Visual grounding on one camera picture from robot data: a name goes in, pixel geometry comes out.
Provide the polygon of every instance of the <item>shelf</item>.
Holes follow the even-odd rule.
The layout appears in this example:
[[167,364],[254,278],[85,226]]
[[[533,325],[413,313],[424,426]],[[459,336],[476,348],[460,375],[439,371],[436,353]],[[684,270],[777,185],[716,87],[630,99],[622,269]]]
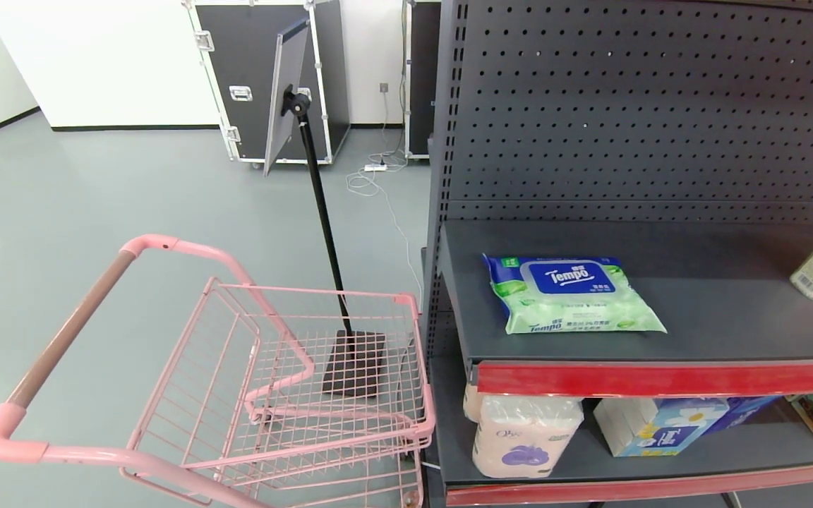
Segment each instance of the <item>shelf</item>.
[[700,437],[679,456],[648,459],[611,456],[587,412],[551,476],[488,478],[472,463],[475,424],[462,414],[460,360],[433,358],[431,372],[448,505],[610,501],[813,482],[813,434],[794,412],[776,406],[759,415],[759,422]]
[[[813,301],[788,282],[813,251],[813,226],[449,221],[440,248],[462,354],[484,392],[813,392]],[[619,258],[668,334],[508,335],[483,253]]]

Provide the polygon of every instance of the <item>pink shopping cart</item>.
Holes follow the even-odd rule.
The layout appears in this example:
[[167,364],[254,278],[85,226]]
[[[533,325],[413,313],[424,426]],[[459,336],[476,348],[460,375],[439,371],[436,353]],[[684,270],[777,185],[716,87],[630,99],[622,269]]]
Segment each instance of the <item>pink shopping cart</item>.
[[[146,248],[222,261],[239,282],[209,280],[126,448],[11,440],[62,355]],[[341,298],[349,324],[371,333],[335,332]],[[0,404],[0,460],[116,466],[201,506],[416,508],[419,450],[434,427],[413,296],[256,286],[221,250],[145,235],[123,246]]]

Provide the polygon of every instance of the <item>brown handle grip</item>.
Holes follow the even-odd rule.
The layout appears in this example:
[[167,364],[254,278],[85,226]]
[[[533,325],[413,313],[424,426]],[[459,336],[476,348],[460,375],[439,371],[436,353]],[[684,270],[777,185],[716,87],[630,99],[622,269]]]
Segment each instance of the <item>brown handle grip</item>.
[[18,383],[17,388],[14,389],[14,392],[12,392],[8,398],[9,402],[19,405],[24,409],[33,402],[33,398],[36,397],[43,383],[49,379],[49,374],[52,374],[55,366],[58,365],[59,360],[64,356],[65,351],[68,350],[68,347],[71,347],[71,344],[74,343],[74,339],[80,334],[84,325],[87,324],[87,321],[90,321],[90,316],[96,312],[102,300],[109,295],[112,287],[121,279],[127,267],[129,267],[135,259],[135,253],[127,250],[119,251],[117,258],[112,261],[106,273],[102,274],[102,277],[96,281],[96,284],[93,285],[93,288],[90,289],[87,296],[80,302],[80,305],[74,310],[74,313],[68,321],[65,322],[58,334],[55,334],[51,343],[46,346],[45,351],[43,351],[40,357],[33,363],[33,367],[27,370],[23,379]]

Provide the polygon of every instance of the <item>shopping cart handle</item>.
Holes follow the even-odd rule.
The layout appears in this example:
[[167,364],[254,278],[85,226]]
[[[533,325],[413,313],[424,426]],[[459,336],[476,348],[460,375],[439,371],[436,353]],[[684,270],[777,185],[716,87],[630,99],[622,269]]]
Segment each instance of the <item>shopping cart handle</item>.
[[[146,248],[158,248],[158,250],[175,250],[183,252],[184,254],[191,254],[201,258],[210,258],[211,260],[220,261],[224,264],[231,273],[239,280],[239,283],[244,286],[255,286],[253,280],[246,274],[245,269],[236,261],[232,256],[219,248],[209,247],[208,245],[200,245],[191,243],[189,241],[181,241],[177,238],[165,235],[142,235],[134,238],[132,241],[127,242],[119,251],[119,254],[112,261],[112,264],[102,274],[96,284],[91,287],[90,292],[80,302],[80,305],[68,318],[58,334],[52,339],[51,343],[46,346],[39,358],[33,363],[33,366],[27,370],[23,379],[20,380],[14,392],[8,397],[8,401],[0,404],[0,460],[8,462],[39,462],[43,454],[49,448],[49,443],[39,441],[13,441],[11,440],[14,430],[20,425],[27,414],[27,408],[33,402],[36,394],[49,379],[49,374],[58,365],[61,357],[64,356],[74,339],[80,334],[80,331],[90,321],[90,316],[96,312],[100,307],[100,303],[109,295],[112,287],[127,270],[127,267],[133,263],[134,260]],[[293,336],[284,321],[276,316],[274,308],[270,303],[265,300],[257,290],[253,289],[253,296],[260,303],[262,308],[267,309],[269,318],[274,322],[279,330],[286,332]],[[303,355],[308,358],[305,351],[296,351],[297,354]]]
[[27,409],[13,402],[0,404],[0,460],[35,464],[42,460],[49,448],[43,441],[12,441],[11,436],[17,425],[27,414]]

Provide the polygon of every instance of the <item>black baseboard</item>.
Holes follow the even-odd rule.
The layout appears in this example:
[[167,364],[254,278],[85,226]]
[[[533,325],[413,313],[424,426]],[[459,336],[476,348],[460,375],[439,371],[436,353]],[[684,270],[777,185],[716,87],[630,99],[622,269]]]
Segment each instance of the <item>black baseboard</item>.
[[31,116],[33,113],[38,113],[38,112],[40,112],[40,107],[39,106],[33,107],[33,109],[27,109],[25,112],[20,113],[20,115],[14,115],[14,116],[12,116],[12,118],[1,121],[0,122],[0,128],[3,128],[4,126],[10,126],[14,122],[17,122],[20,119],[26,119],[27,116]]
[[100,130],[217,130],[217,124],[187,126],[54,126],[55,132],[91,132]]
[[403,124],[351,124],[351,128],[404,128]]

